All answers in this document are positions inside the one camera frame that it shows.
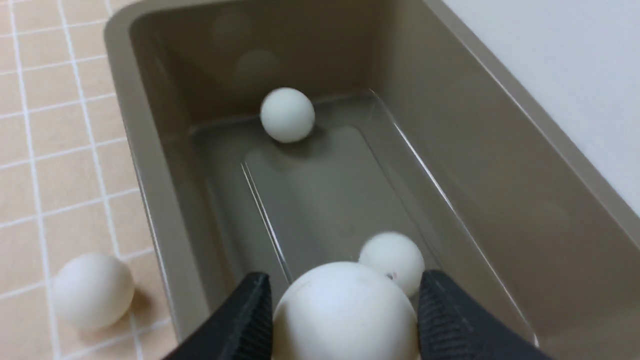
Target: container wall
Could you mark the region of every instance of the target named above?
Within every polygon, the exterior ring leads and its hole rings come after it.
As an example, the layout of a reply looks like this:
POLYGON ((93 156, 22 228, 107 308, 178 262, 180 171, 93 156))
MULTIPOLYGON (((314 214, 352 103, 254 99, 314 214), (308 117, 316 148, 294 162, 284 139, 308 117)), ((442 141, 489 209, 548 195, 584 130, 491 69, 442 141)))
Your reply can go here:
POLYGON ((232 1, 154 15, 193 122, 253 115, 274 88, 362 91, 389 2, 232 1))
POLYGON ((632 239, 422 1, 396 2, 377 57, 374 89, 539 338, 639 303, 632 239))

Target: large white ball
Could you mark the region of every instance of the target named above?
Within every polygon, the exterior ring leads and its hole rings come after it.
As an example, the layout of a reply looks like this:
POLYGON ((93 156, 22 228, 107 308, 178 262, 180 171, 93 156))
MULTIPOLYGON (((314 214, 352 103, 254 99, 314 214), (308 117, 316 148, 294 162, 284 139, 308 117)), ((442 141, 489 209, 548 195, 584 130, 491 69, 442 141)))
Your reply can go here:
POLYGON ((358 263, 319 266, 276 307, 274 360, 415 360, 415 311, 389 279, 358 263))
POLYGON ((309 135, 316 113, 305 94, 292 88, 279 88, 264 98, 260 121, 264 130, 282 143, 297 142, 309 135))
POLYGON ((133 276, 127 265, 99 252, 69 261, 52 286, 58 317, 88 331, 118 321, 131 305, 133 293, 133 276))
POLYGON ((362 247, 358 262, 392 279, 408 297, 420 288, 424 258, 405 235, 387 232, 373 236, 362 247))

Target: foam ball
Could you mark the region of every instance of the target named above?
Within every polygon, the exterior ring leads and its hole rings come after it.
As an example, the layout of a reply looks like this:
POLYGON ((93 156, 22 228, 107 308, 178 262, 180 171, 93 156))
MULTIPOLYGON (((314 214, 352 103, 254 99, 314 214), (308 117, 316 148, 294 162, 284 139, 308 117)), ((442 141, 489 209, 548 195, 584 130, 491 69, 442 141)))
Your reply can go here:
POLYGON ((133 299, 131 271, 122 261, 99 252, 69 261, 52 284, 56 315, 82 330, 117 322, 133 299))
POLYGON ((420 288, 424 258, 405 235, 387 232, 373 236, 362 247, 358 262, 392 279, 408 297, 420 288))
POLYGON ((415 311, 389 279, 358 263, 302 275, 276 307, 274 360, 415 360, 415 311))
POLYGON ((311 100, 292 88, 273 90, 264 98, 260 108, 264 130, 282 143, 297 142, 307 137, 315 120, 311 100))

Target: small white ball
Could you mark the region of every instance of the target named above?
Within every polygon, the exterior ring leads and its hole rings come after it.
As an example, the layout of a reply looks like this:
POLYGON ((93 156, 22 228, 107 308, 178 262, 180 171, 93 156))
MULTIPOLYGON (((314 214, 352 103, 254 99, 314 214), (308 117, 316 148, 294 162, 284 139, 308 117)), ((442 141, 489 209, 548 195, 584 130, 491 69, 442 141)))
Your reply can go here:
POLYGON ((319 266, 284 293, 274 360, 415 360, 415 311, 394 283, 358 263, 319 266))
POLYGON ((420 288, 424 258, 405 235, 388 232, 373 236, 362 247, 358 262, 392 279, 408 297, 420 288))
POLYGON ((282 143, 297 142, 309 135, 316 113, 305 94, 292 88, 279 88, 264 98, 260 121, 270 137, 282 143))
POLYGON ((131 305, 133 293, 133 276, 127 265, 99 252, 69 261, 52 286, 58 317, 87 331, 117 322, 131 305))

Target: beige tile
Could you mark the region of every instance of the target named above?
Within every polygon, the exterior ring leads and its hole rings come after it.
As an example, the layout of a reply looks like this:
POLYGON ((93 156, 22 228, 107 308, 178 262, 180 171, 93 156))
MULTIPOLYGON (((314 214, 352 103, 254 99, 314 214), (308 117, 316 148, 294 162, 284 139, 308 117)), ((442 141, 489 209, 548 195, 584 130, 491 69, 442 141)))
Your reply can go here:
POLYGON ((108 347, 100 348, 90 354, 74 357, 77 360, 136 360, 136 345, 133 339, 118 341, 108 347))
POLYGON ((49 315, 44 288, 0 300, 2 359, 51 359, 49 315))
POLYGON ((164 285, 156 261, 151 253, 133 258, 129 268, 136 282, 136 293, 131 308, 136 315, 138 326, 145 327, 169 317, 164 285))
POLYGON ((102 39, 103 29, 104 23, 69 28, 76 59, 89 58, 107 53, 104 47, 104 40, 102 39))
POLYGON ((94 97, 115 92, 107 59, 78 62, 78 73, 85 97, 94 97))
POLYGON ((140 345, 142 346, 142 354, 145 360, 162 359, 178 346, 173 326, 167 324, 140 334, 140 345))
POLYGON ((20 35, 18 42, 23 68, 61 63, 70 59, 62 29, 20 35))
POLYGON ((50 211, 100 196, 90 150, 36 162, 42 209, 50 211))
POLYGON ((0 293, 23 288, 43 278, 35 220, 0 228, 0 293))
POLYGON ((18 74, 0 75, 0 115, 22 111, 18 74))
POLYGON ((0 170, 0 222, 35 215, 29 164, 0 170))
POLYGON ((24 117, 0 119, 0 165, 29 158, 24 117))
POLYGON ((56 0, 29 0, 13 4, 18 32, 61 26, 56 0))
POLYGON ((136 171, 126 141, 99 146, 97 152, 107 194, 138 187, 136 171))
POLYGON ((96 142, 113 140, 126 135, 116 97, 89 101, 86 103, 86 109, 91 120, 93 139, 96 142))
POLYGON ((147 215, 139 193, 115 197, 109 200, 109 205, 122 255, 153 246, 147 215))
POLYGON ((88 347, 93 347, 117 336, 123 336, 131 331, 129 314, 125 314, 117 323, 98 331, 79 331, 76 327, 58 321, 58 337, 62 355, 69 355, 88 347))
POLYGON ((30 122, 36 156, 89 145, 84 113, 79 104, 33 112, 30 122))
POLYGON ((138 0, 109 0, 109 2, 111 3, 113 11, 116 12, 129 4, 137 3, 138 0))
POLYGON ((62 0, 67 24, 78 24, 109 18, 104 0, 62 0))
POLYGON ((15 71, 15 51, 13 51, 13 38, 0 38, 0 72, 15 71))
POLYGON ((25 71, 23 80, 29 109, 79 98, 71 64, 25 71))
POLYGON ((9 17, 9 6, 0 4, 0 35, 11 33, 11 18, 9 17))
POLYGON ((113 253, 102 202, 45 217, 44 229, 52 274, 85 252, 113 253))

